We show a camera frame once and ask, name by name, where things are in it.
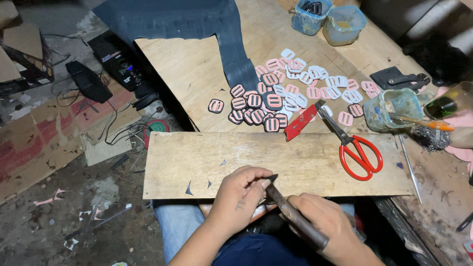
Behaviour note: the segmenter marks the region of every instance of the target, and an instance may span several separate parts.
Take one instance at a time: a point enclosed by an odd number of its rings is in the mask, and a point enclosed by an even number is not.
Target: right hand
[[[322,255],[333,264],[362,265],[364,259],[377,259],[355,235],[347,216],[335,202],[308,193],[289,196],[288,201],[309,220],[314,228],[329,238],[327,246],[322,250]]]

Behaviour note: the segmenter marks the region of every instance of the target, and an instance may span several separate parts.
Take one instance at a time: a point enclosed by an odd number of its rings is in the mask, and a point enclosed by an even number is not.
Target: dirty plastic cup
[[[411,89],[389,89],[363,105],[366,124],[376,132],[388,132],[395,128],[411,127],[414,123],[391,120],[390,113],[422,119],[422,109],[415,92]]]
[[[292,19],[292,28],[307,35],[315,35],[319,31],[322,23],[332,7],[329,0],[309,0],[309,2],[320,2],[322,4],[322,14],[314,15],[301,9],[307,0],[300,0],[296,5],[296,14]]]
[[[324,24],[325,39],[331,46],[353,43],[366,26],[366,18],[355,6],[343,6],[330,10]]]

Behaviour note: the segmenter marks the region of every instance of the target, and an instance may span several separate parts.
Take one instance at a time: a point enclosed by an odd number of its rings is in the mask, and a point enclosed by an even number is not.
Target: cardboard box
[[[51,50],[38,26],[23,23],[3,30],[0,46],[0,94],[10,94],[54,81]]]

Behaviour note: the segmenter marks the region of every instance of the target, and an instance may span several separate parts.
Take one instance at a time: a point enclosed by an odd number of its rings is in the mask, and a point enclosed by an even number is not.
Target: scissors blade
[[[324,100],[318,100],[318,102],[315,103],[315,107],[317,109],[317,112],[320,112],[322,116],[327,120],[328,124],[333,128],[335,131],[335,134],[338,136],[338,138],[342,141],[342,145],[346,146],[348,143],[352,142],[354,138],[349,137],[343,129],[341,129],[337,123],[325,112],[325,110],[322,108],[322,105],[325,104]]]

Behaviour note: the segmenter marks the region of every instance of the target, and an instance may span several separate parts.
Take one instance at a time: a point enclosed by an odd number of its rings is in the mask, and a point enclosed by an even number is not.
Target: metal shavings
[[[425,126],[414,126],[412,137],[427,151],[441,151],[450,145],[450,134],[447,131],[436,130]]]

